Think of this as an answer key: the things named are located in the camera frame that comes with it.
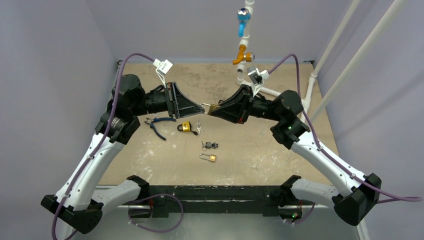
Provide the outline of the yellow black padlock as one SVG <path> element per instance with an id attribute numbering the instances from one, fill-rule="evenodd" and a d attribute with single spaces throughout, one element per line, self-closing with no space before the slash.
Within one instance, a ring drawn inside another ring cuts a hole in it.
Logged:
<path id="1" fill-rule="evenodd" d="M 193 130 L 192 124 L 190 121 L 184 121 L 182 124 L 177 126 L 177 130 L 183 133 L 193 133 L 195 136 L 198 135 L 198 132 Z"/>

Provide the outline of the black key bunch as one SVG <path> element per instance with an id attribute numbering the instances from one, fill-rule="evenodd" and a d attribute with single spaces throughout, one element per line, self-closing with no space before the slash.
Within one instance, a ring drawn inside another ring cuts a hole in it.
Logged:
<path id="1" fill-rule="evenodd" d="M 219 144 L 216 142 L 201 142 L 202 144 L 202 149 L 206 150 L 206 149 L 216 149 L 219 147 Z"/>

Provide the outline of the brass padlock long shackle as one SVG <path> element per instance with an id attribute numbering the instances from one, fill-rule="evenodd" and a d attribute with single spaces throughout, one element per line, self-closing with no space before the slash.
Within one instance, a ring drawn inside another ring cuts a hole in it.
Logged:
<path id="1" fill-rule="evenodd" d="M 216 161 L 216 159 L 217 159 L 217 156 L 216 156 L 216 155 L 214 155 L 214 154 L 201 153 L 201 154 L 199 155 L 199 158 L 200 158 L 200 159 L 203 159 L 203 160 L 207 160 L 207 161 L 209 161 L 209 162 L 215 162 L 215 161 Z"/>

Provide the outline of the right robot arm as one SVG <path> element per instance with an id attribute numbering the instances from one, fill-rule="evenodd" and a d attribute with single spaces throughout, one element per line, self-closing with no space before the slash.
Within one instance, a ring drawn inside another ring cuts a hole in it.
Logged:
<path id="1" fill-rule="evenodd" d="M 357 226 L 378 203 L 382 180 L 348 165 L 315 138 L 312 128 L 298 118 L 303 109 L 300 96 L 293 90 L 268 100 L 253 96 L 252 88 L 243 84 L 229 99 L 209 105 L 207 113 L 234 124 L 244 124 L 250 116 L 276 121 L 270 128 L 276 142 L 307 160 L 331 183 L 293 175 L 280 186 L 279 205 L 310 201 L 333 208 L 345 223 Z"/>

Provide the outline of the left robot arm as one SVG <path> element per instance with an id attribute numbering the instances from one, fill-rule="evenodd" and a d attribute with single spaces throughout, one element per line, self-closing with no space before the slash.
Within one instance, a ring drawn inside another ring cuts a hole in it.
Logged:
<path id="1" fill-rule="evenodd" d="M 146 203 L 151 195 L 149 183 L 136 175 L 104 192 L 96 190 L 113 159 L 140 127 L 139 116 L 167 112 L 175 120 L 204 111 L 175 82 L 146 92 L 137 75 L 123 75 L 112 89 L 112 99 L 76 170 L 57 193 L 44 196 L 41 205 L 74 232 L 87 234 L 114 208 L 128 202 Z"/>

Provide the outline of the small silver key pair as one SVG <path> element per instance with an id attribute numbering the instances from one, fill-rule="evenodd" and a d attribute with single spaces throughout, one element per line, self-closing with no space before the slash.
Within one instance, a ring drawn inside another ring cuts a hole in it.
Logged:
<path id="1" fill-rule="evenodd" d="M 198 120 L 198 121 L 196 122 L 196 130 L 197 130 L 197 132 L 198 132 L 198 134 L 199 134 L 199 135 L 203 132 L 203 129 L 202 129 L 202 126 L 201 126 L 200 120 Z"/>

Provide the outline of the orange tap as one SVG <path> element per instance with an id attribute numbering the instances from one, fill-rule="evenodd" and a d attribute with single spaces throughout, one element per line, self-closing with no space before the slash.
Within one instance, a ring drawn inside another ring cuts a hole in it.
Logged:
<path id="1" fill-rule="evenodd" d="M 247 46 L 244 44 L 241 44 L 239 46 L 236 58 L 232 61 L 232 64 L 238 65 L 243 61 L 251 63 L 254 60 L 255 60 L 255 55 L 252 52 L 247 52 Z"/>

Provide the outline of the blue tap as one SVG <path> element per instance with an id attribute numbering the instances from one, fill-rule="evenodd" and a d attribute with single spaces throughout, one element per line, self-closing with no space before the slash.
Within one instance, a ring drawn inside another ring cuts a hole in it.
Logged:
<path id="1" fill-rule="evenodd" d="M 243 7 L 237 11 L 237 20 L 238 20 L 238 36 L 241 38 L 245 34 L 245 29 L 247 27 L 247 23 L 251 18 L 250 11 Z"/>

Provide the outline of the black base bar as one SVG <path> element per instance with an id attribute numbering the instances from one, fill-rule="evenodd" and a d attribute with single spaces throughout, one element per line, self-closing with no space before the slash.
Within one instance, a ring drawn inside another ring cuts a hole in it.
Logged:
<path id="1" fill-rule="evenodd" d="M 152 217 L 184 214 L 259 214 L 263 217 L 299 218 L 301 208 L 312 205 L 289 192 L 299 176 L 282 185 L 150 185 L 129 206 L 146 206 Z"/>

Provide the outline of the white diagonal pole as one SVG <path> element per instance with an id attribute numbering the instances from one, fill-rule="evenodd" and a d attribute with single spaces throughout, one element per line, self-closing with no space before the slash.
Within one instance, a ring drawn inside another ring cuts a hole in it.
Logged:
<path id="1" fill-rule="evenodd" d="M 325 110 L 329 102 L 334 98 L 336 93 L 341 88 L 342 84 L 348 80 L 350 75 L 356 70 L 360 62 L 368 54 L 371 48 L 376 44 L 377 40 L 387 29 L 389 24 L 395 19 L 396 14 L 400 11 L 402 6 L 406 3 L 405 0 L 394 0 L 391 5 L 387 8 L 385 13 L 381 16 L 380 20 L 374 26 L 372 31 L 369 33 L 367 38 L 364 40 L 362 45 L 358 48 L 356 53 L 352 56 L 349 63 L 345 66 L 339 77 L 335 80 L 334 84 L 330 87 L 326 95 L 322 98 L 322 101 L 315 108 L 309 119 L 313 122 L 317 117 L 321 115 L 321 112 Z"/>

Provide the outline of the white pvc pipe frame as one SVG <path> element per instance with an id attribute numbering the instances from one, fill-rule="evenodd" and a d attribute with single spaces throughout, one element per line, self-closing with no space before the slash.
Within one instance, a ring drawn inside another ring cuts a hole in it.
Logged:
<path id="1" fill-rule="evenodd" d="M 245 28 L 245 31 L 244 31 L 244 36 L 240 37 L 240 42 L 239 42 L 239 46 L 240 45 L 246 45 L 247 46 L 247 50 L 246 50 L 247 52 L 249 52 L 248 46 L 249 46 L 249 41 L 250 41 L 250 27 L 251 27 L 253 12 L 254 12 L 254 6 L 255 6 L 254 0 L 244 0 L 244 6 L 241 7 L 241 8 L 247 8 L 250 12 L 250 19 L 247 22 L 247 25 L 246 25 L 246 28 Z M 247 68 L 248 68 L 247 65 L 246 65 L 247 63 L 249 63 L 249 62 L 242 61 L 241 63 L 235 65 L 236 71 L 237 71 L 237 74 L 238 74 L 236 83 L 238 85 L 242 85 L 242 84 L 245 84 L 245 85 L 248 85 L 248 86 L 252 85 L 251 80 L 248 81 L 248 80 L 245 80 L 245 78 L 244 78 L 245 74 L 247 74 Z M 312 94 L 313 94 L 313 88 L 314 88 L 314 84 L 315 84 L 317 76 L 318 75 L 316 75 L 315 73 L 312 72 L 310 74 L 309 78 L 308 78 L 308 85 L 307 85 L 306 93 L 305 93 L 304 98 L 302 99 L 302 104 L 303 104 L 303 107 L 304 107 L 304 110 L 306 111 L 306 113 L 310 109 Z M 274 96 L 274 97 L 277 97 L 280 94 L 280 92 L 277 92 L 276 90 L 272 90 L 270 88 L 266 88 L 264 86 L 262 87 L 260 92 Z"/>

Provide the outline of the aluminium frame rail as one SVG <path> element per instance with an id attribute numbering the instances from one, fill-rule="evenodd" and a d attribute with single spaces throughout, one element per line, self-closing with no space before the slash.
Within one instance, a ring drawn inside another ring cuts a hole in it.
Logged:
<path id="1" fill-rule="evenodd" d="M 119 135 L 118 130 L 114 130 L 119 119 L 116 112 L 119 108 L 120 90 L 122 85 L 122 75 L 126 62 L 118 60 L 116 62 L 116 74 L 115 84 L 111 91 L 111 99 L 108 103 L 106 112 L 100 118 L 100 122 L 95 128 L 95 134 L 93 135 L 92 143 L 96 145 L 92 146 L 92 150 L 87 155 L 87 160 L 94 160 L 97 155 L 100 154 L 101 149 L 106 147 L 107 144 L 114 144 L 117 141 Z"/>

